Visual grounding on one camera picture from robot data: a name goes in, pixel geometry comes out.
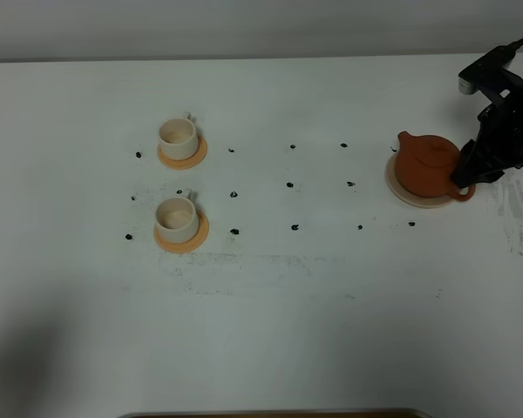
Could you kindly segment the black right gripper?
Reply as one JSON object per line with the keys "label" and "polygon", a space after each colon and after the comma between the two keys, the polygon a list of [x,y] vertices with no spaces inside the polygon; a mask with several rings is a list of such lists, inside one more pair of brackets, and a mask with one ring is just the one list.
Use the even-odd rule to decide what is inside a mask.
{"label": "black right gripper", "polygon": [[490,104],[479,115],[479,122],[478,141],[463,146],[451,175],[461,188],[496,182],[505,174],[503,170],[523,166],[523,91]]}

